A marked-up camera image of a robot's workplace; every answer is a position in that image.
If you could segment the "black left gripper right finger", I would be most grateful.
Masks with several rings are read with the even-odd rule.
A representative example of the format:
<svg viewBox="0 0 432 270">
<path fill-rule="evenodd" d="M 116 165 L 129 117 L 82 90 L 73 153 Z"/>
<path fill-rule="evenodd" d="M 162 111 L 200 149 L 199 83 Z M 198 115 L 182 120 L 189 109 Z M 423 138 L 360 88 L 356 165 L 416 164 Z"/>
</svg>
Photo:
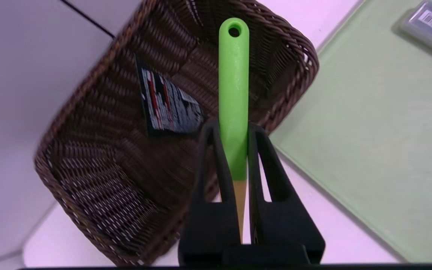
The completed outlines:
<svg viewBox="0 0 432 270">
<path fill-rule="evenodd" d="M 319 264 L 326 243 L 293 188 L 263 128 L 249 125 L 250 259 L 255 264 Z"/>
</svg>

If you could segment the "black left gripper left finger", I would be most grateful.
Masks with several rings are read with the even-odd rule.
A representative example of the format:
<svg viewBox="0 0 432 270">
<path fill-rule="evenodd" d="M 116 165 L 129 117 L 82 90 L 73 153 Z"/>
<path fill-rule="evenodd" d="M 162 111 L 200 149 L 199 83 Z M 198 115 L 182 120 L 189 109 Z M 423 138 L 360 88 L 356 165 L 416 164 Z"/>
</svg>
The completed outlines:
<svg viewBox="0 0 432 270">
<path fill-rule="evenodd" d="M 213 148 L 216 182 L 222 202 L 205 198 L 206 149 Z M 224 153 L 217 119 L 202 128 L 197 151 L 197 167 L 191 204 L 178 245 L 181 264 L 229 264 L 230 253 L 241 245 L 233 179 Z"/>
</svg>

